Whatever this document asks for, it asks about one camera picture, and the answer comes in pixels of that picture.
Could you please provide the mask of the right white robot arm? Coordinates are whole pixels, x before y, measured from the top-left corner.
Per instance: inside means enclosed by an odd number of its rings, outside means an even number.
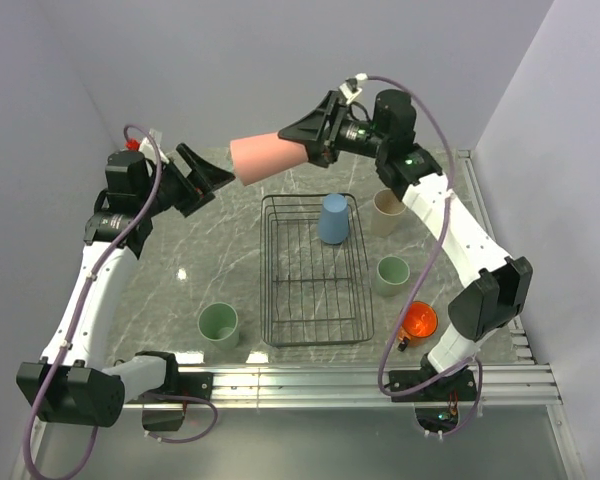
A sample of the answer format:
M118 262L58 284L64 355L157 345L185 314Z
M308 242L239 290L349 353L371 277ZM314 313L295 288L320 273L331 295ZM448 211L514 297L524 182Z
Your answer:
M303 146L309 163L323 168L342 152L373 159L381 182L436 239L416 289L439 254L451 261L463 289L448 306L447 329L422 359L420 382L398 391L378 383L389 397L425 391L429 398L442 399L482 345L521 313L533 268L526 257L514 258L500 247L458 199L453 153L446 154L448 166L442 168L416 142L416 116L429 111L420 98L405 87L383 90L367 120L352 116L353 103L353 95L331 91L278 136Z

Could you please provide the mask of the blue plastic cup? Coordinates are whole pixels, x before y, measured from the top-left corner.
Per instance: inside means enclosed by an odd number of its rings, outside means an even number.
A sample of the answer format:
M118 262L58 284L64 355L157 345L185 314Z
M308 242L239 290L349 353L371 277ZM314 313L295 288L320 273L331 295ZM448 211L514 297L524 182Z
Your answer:
M320 240L329 245L342 243L349 234L348 213L348 202L343 195L326 195L317 226Z

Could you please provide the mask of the pink plastic cup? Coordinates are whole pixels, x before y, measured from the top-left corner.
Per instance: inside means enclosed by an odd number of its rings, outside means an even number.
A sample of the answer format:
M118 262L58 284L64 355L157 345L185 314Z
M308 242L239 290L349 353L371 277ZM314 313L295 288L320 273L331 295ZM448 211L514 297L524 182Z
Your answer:
M234 174L244 186L308 162L302 144L281 139L277 132L232 140L229 153Z

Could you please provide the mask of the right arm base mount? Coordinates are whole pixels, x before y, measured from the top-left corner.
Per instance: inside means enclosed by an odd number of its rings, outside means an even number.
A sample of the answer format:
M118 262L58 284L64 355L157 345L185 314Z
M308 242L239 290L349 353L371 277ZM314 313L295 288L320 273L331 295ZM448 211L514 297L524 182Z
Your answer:
M394 403L413 403L418 427L425 436L439 439L461 430L479 411L484 373L465 367L459 372L414 390L424 383L424 370L392 370L385 387Z

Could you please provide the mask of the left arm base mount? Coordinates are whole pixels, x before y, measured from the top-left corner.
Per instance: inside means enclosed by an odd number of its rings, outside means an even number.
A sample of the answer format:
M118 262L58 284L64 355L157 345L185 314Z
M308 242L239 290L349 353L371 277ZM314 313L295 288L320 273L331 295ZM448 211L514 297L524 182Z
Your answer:
M213 384L214 374L209 371L180 373L174 387L142 394L125 407L141 410L145 430L156 434L176 433L184 426L186 414L193 407L202 407L213 415L206 405L211 402Z

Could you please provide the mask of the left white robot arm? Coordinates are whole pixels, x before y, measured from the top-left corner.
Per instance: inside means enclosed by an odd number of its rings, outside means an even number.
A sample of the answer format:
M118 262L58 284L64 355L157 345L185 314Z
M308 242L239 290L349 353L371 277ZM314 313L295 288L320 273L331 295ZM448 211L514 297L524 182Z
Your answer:
M183 174L170 160L154 164L141 150L109 156L94 213L85 226L81 268L62 320L36 362L24 362L16 383L38 419L110 427L127 402L144 394L169 402L182 379L172 353L141 351L105 364L106 339L120 296L152 232L152 219L171 208L183 216L215 197L234 175L181 143Z

